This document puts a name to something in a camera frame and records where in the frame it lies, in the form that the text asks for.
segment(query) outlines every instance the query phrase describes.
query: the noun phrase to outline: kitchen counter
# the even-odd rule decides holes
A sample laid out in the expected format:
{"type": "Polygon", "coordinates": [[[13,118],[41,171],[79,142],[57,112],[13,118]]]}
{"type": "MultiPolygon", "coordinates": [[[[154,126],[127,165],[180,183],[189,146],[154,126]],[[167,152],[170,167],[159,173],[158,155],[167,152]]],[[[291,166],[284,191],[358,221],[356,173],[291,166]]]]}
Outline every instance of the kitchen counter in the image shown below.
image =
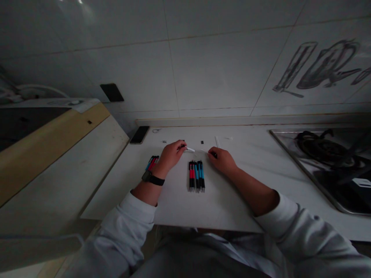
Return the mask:
{"type": "MultiPolygon", "coordinates": [[[[318,125],[284,126],[285,129],[315,127],[318,125]]],[[[103,219],[139,183],[151,156],[161,154],[166,145],[163,140],[171,143],[184,139],[197,156],[186,151],[170,171],[158,201],[155,224],[261,232],[234,186],[200,151],[216,146],[217,136],[220,147],[232,154],[241,169],[319,215],[347,238],[371,241],[371,217],[338,211],[269,134],[270,129],[276,128],[282,125],[163,127],[158,133],[153,133],[151,128],[143,144],[126,147],[81,217],[103,219]],[[204,163],[205,193],[188,190],[188,162],[192,159],[202,159],[204,163]]]]}

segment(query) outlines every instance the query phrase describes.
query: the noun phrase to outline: white shirt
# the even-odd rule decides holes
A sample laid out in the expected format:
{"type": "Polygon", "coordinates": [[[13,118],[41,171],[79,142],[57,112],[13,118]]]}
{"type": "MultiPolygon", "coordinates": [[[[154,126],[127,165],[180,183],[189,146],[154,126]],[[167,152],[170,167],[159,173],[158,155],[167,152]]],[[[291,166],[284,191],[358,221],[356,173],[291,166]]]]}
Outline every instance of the white shirt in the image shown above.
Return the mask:
{"type": "MultiPolygon", "coordinates": [[[[256,221],[294,264],[295,277],[371,277],[371,259],[330,224],[283,195],[256,221]]],[[[143,263],[141,246],[153,227],[156,207],[128,193],[88,239],[64,277],[282,277],[267,258],[206,234],[170,240],[143,263]]]]}

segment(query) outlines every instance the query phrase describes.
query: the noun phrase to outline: gas stove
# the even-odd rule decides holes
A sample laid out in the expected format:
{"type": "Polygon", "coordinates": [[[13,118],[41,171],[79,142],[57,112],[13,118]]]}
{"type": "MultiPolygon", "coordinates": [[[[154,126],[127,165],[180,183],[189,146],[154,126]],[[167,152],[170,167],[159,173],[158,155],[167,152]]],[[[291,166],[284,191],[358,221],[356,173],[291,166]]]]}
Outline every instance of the gas stove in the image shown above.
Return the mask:
{"type": "Polygon", "coordinates": [[[339,211],[371,216],[371,128],[270,133],[339,211]]]}

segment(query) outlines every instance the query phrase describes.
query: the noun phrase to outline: white sleeve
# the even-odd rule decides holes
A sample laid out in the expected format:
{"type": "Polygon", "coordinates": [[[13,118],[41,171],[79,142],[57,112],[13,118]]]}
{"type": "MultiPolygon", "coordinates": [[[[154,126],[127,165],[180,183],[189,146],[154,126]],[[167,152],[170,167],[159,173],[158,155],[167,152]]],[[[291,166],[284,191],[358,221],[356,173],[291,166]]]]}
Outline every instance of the white sleeve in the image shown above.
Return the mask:
{"type": "Polygon", "coordinates": [[[103,219],[63,277],[129,277],[143,261],[141,247],[153,227],[156,208],[128,193],[103,219]]]}
{"type": "Polygon", "coordinates": [[[329,223],[279,195],[280,202],[256,221],[295,264],[297,277],[371,277],[371,259],[329,223]]]}

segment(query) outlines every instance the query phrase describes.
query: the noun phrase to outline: black phone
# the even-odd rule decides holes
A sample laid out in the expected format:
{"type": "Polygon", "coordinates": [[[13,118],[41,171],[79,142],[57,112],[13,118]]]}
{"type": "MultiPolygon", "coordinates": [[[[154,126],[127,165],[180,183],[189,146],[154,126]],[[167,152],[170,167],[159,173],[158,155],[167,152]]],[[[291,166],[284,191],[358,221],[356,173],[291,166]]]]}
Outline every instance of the black phone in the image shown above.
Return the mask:
{"type": "Polygon", "coordinates": [[[140,126],[134,136],[131,138],[130,143],[141,144],[149,129],[149,126],[140,126]]]}

